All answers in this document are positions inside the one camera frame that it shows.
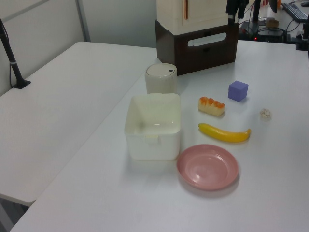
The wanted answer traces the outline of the black Franka gripper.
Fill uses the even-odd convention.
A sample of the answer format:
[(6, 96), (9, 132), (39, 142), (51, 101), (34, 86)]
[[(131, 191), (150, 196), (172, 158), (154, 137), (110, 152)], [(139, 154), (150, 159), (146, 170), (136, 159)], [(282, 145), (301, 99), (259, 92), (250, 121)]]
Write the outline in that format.
[(228, 0), (226, 5), (226, 13), (228, 14), (228, 25), (232, 26), (235, 23), (235, 14), (238, 12), (238, 19), (244, 17), (248, 0)]

